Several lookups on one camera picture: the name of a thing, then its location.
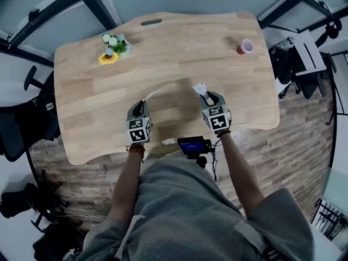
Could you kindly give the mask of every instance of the gray shirt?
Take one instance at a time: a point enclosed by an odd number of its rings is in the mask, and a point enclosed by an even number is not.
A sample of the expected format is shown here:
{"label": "gray shirt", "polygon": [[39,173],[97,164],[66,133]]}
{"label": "gray shirt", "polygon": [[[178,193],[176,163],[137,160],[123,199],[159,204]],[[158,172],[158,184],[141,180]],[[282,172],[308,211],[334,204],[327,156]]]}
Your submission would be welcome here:
{"label": "gray shirt", "polygon": [[[160,160],[140,176],[134,225],[123,260],[262,260],[235,227],[245,222],[289,260],[313,260],[309,224],[287,189],[265,198],[247,221],[209,172],[195,163]],[[94,230],[78,261],[110,260],[125,237],[121,221]]]}

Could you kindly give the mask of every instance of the bracelet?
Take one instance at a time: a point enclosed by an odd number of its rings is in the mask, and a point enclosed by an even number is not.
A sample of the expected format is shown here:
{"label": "bracelet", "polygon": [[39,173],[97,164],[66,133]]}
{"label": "bracelet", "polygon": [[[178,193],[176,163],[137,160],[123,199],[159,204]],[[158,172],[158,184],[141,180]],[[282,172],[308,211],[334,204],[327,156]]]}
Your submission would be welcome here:
{"label": "bracelet", "polygon": [[138,152],[141,155],[141,158],[144,158],[145,148],[137,143],[132,143],[129,148],[127,148],[127,152]]}
{"label": "bracelet", "polygon": [[216,137],[217,138],[221,138],[224,134],[226,134],[226,133],[231,133],[231,131],[230,130],[226,130],[226,131],[224,131],[224,132],[222,132],[222,133],[219,133]]}

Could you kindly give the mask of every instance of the sleeve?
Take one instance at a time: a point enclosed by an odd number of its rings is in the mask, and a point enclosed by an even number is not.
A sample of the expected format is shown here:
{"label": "sleeve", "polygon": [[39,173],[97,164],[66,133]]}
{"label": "sleeve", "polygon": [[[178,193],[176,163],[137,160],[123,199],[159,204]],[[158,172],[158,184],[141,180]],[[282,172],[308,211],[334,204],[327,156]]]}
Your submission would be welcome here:
{"label": "sleeve", "polygon": [[263,199],[248,216],[248,221],[290,260],[313,260],[310,225],[288,189],[278,190]]}
{"label": "sleeve", "polygon": [[108,260],[120,247],[127,226],[119,220],[106,219],[87,233],[82,253],[76,261]]}

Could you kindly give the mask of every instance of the small screen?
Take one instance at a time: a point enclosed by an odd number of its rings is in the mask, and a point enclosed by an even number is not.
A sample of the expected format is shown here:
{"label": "small screen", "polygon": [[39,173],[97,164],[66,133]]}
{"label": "small screen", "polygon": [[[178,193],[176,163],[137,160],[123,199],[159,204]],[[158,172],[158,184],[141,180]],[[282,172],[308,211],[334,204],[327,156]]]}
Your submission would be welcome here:
{"label": "small screen", "polygon": [[181,143],[181,148],[184,152],[204,151],[202,142]]}

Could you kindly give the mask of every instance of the wooden table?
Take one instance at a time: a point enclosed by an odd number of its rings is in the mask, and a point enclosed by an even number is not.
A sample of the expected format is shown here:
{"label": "wooden table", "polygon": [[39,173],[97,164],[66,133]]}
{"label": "wooden table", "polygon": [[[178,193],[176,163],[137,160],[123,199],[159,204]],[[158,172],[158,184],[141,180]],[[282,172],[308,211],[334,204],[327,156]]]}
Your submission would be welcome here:
{"label": "wooden table", "polygon": [[[146,21],[160,23],[142,26]],[[150,92],[153,123],[147,152],[173,151],[168,138],[213,133],[201,115],[193,85],[203,81],[221,94],[232,114],[231,130],[272,129],[279,124],[275,80],[266,44],[254,15],[182,15],[137,17],[113,30],[134,48],[130,56],[104,65],[102,37],[67,43],[55,54],[54,83],[61,136],[72,164],[124,152],[128,109]],[[236,52],[242,39],[255,50]]]}

